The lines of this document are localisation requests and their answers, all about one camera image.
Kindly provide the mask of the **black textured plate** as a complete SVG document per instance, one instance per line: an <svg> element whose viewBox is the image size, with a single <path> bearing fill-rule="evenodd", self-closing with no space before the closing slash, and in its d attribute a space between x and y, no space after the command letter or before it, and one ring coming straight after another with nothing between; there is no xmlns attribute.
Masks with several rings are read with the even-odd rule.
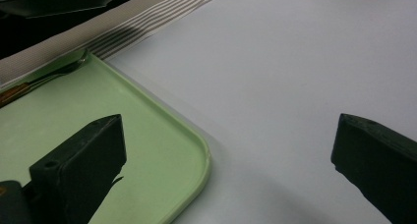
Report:
<svg viewBox="0 0 417 224"><path fill-rule="evenodd" d="M0 0L0 12L26 19L105 7L112 0Z"/></svg>

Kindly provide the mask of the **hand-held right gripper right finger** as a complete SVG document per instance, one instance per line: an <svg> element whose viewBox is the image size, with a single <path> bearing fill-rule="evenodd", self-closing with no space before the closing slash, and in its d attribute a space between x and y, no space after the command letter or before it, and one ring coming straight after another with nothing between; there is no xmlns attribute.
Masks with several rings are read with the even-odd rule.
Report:
<svg viewBox="0 0 417 224"><path fill-rule="evenodd" d="M392 224L417 224L417 141L342 114L330 160Z"/></svg>

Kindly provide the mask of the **wooden handled knife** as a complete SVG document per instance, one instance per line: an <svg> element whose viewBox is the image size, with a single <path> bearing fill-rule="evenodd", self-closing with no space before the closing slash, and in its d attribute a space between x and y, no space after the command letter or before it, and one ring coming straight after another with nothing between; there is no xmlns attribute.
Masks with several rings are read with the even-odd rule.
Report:
<svg viewBox="0 0 417 224"><path fill-rule="evenodd" d="M83 55L77 60L59 69L56 69L44 76L41 76L30 82L15 85L0 93L0 108L10 104L11 102L23 97L32 90L46 84L54 79L71 74L80 69L89 57L89 51L86 49Z"/></svg>

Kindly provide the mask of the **light green plastic tray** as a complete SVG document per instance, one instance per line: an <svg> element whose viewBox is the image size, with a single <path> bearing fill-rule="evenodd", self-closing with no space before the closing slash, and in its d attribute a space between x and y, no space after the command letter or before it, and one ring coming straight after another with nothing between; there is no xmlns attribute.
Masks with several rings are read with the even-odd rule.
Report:
<svg viewBox="0 0 417 224"><path fill-rule="evenodd" d="M86 124L114 114L122 117L127 162L89 224L169 224L208 180L208 144L95 56L0 108L0 181L26 184L34 162Z"/></svg>

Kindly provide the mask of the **striped woven placemat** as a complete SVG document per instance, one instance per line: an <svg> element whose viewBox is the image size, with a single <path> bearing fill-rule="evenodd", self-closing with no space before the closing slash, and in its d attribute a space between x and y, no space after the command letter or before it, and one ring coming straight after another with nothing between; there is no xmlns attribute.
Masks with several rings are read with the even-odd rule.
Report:
<svg viewBox="0 0 417 224"><path fill-rule="evenodd" d="M212 0L130 0L95 18L0 59L0 88L73 51L108 60Z"/></svg>

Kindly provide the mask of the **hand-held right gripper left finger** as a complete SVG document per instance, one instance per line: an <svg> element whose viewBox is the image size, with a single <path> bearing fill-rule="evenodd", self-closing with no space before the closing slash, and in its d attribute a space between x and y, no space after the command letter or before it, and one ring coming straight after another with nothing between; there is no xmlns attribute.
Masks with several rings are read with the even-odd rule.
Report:
<svg viewBox="0 0 417 224"><path fill-rule="evenodd" d="M122 116L88 123L30 167L35 224L88 224L127 161Z"/></svg>

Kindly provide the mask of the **white table board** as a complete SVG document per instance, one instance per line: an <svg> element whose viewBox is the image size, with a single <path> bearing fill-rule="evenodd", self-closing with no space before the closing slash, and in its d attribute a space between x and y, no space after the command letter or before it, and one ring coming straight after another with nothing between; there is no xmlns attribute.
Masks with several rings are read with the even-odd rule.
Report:
<svg viewBox="0 0 417 224"><path fill-rule="evenodd" d="M213 0L112 63L209 143L175 224L388 224L330 155L343 113L417 140L417 0Z"/></svg>

